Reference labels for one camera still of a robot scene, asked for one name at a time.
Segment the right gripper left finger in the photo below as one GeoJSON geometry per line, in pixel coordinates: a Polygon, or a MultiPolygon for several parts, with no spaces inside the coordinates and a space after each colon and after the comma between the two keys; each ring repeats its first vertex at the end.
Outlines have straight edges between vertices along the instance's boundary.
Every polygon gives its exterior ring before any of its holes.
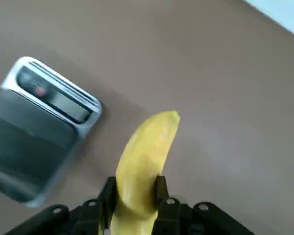
{"type": "Polygon", "coordinates": [[[8,235],[102,235],[109,229],[117,202],[115,177],[108,177],[97,198],[70,210],[51,205],[7,232],[8,235]]]}

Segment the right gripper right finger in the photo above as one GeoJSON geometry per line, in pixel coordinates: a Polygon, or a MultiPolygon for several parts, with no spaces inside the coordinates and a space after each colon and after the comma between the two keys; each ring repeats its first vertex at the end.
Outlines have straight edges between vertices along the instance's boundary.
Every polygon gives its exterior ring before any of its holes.
{"type": "Polygon", "coordinates": [[[253,232],[213,203],[190,207],[168,193],[164,176],[155,181],[154,235],[252,235],[253,232]]]}

